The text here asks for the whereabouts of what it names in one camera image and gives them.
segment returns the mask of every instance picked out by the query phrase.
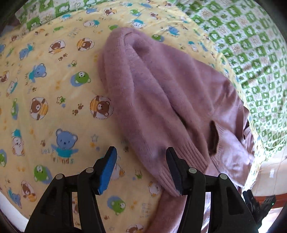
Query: paw print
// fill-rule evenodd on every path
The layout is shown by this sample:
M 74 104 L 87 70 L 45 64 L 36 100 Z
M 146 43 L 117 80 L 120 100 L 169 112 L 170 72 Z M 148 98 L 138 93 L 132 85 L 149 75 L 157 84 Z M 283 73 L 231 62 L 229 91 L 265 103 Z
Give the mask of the paw print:
M 17 170 L 20 172 L 20 171 L 22 171 L 22 172 L 25 172 L 26 171 L 26 168 L 25 167 L 19 167 L 19 166 L 17 166 Z
M 76 109 L 76 110 L 73 110 L 73 115 L 77 115 L 79 113 L 79 111 Z
M 41 141 L 41 145 L 42 145 L 42 147 L 45 147 L 45 145 L 46 145 L 45 140 Z

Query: brown bear illustration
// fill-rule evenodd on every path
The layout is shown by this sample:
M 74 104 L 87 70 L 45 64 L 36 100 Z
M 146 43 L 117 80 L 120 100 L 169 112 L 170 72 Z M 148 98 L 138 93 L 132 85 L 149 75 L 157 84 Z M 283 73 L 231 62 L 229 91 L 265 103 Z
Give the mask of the brown bear illustration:
M 12 41 L 17 40 L 18 37 L 19 37 L 18 35 L 11 36 L 11 40 L 12 40 Z
M 166 7 L 171 7 L 171 6 L 172 6 L 171 3 L 167 2 L 167 1 L 165 1 L 165 2 L 163 2 L 163 3 L 164 3 L 164 5 L 165 5 Z
M 109 101 L 100 101 L 97 104 L 97 110 L 94 111 L 93 117 L 96 117 L 97 112 L 99 112 L 100 114 L 104 115 L 104 116 L 108 116 L 109 115 L 109 109 L 110 109 L 110 102 Z
M 30 108 L 30 112 L 31 113 L 38 113 L 42 107 L 42 105 L 45 103 L 45 98 L 42 100 L 42 102 L 40 103 L 40 101 L 38 101 L 37 99 L 32 99 L 32 104 L 31 104 L 31 108 Z M 41 114 L 38 113 L 37 115 L 37 120 L 39 120 L 41 117 Z
M 31 193 L 31 190 L 25 183 L 22 183 L 22 189 L 25 193 L 25 195 L 23 196 L 24 198 L 27 198 L 30 194 L 32 194 L 32 196 L 36 196 L 35 193 Z
M 78 201 L 72 200 L 73 213 L 79 214 Z
M 156 18 L 157 20 L 161 19 L 160 16 L 158 16 L 158 14 L 155 14 L 155 13 L 152 13 L 152 12 L 150 13 L 150 16 L 153 17 L 153 18 Z
M 105 12 L 106 15 L 116 14 L 116 13 L 117 13 L 117 10 L 110 8 L 110 9 L 104 10 L 104 12 Z
M 142 232 L 143 231 L 143 227 L 142 228 L 138 228 L 136 225 L 132 226 L 131 228 L 126 230 L 126 233 L 138 233 L 138 232 Z
M 61 42 L 58 41 L 58 42 L 55 42 L 54 44 L 51 44 L 51 45 L 50 45 L 50 48 L 52 49 L 51 51 L 49 51 L 49 52 L 51 53 L 51 52 L 53 52 L 54 50 L 63 49 L 63 48 L 65 48 L 65 46 L 64 46 L 64 47 L 61 47 Z
M 4 83 L 8 80 L 6 74 L 4 74 L 3 76 L 0 76 L 0 83 Z
M 91 40 L 90 41 L 85 41 L 85 42 L 82 43 L 82 48 L 88 50 L 88 49 L 90 49 L 91 44 L 92 44 Z

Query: bedspread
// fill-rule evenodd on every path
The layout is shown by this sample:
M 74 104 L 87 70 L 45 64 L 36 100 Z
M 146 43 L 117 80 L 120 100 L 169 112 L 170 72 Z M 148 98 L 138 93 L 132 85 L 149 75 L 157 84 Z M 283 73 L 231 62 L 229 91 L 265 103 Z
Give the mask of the bedspread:
M 0 189 L 27 218 L 56 174 L 81 172 L 113 145 L 117 163 L 108 189 L 96 197 L 105 229 L 141 232 L 152 221 L 162 188 L 121 135 L 97 74 L 100 50 L 117 27 L 142 30 L 214 67 L 248 107 L 213 41 L 163 0 L 103 3 L 24 36 L 20 30 L 6 34 L 0 40 Z M 252 118 L 250 125 L 258 155 L 263 147 Z M 80 227 L 75 194 L 73 212 Z

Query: green checkered blanket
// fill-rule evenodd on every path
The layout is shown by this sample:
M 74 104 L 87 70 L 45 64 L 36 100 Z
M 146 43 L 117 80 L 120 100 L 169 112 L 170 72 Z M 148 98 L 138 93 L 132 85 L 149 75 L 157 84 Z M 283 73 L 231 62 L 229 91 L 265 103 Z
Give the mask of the green checkered blanket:
M 237 75 L 269 157 L 287 140 L 286 42 L 253 0 L 180 0 L 177 6 L 214 41 Z

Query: green bear illustration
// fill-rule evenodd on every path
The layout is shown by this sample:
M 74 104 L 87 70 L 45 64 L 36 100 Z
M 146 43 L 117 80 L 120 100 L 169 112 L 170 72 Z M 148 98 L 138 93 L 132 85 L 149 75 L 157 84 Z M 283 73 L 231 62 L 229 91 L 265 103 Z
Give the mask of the green bear illustration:
M 110 209 L 112 209 L 116 215 L 119 215 L 125 210 L 125 202 L 120 199 L 118 196 L 111 196 L 108 198 L 107 205 Z
M 6 166 L 6 159 L 5 159 L 4 154 L 0 154 L 0 165 L 1 165 L 2 167 L 5 167 L 5 166 Z
M 52 176 L 47 167 L 37 165 L 34 169 L 34 180 L 49 184 L 52 181 Z
M 86 73 L 86 72 L 79 72 L 75 75 L 75 83 L 81 83 L 81 84 L 84 84 L 84 83 L 90 83 L 91 82 L 91 79 L 89 77 L 89 75 Z

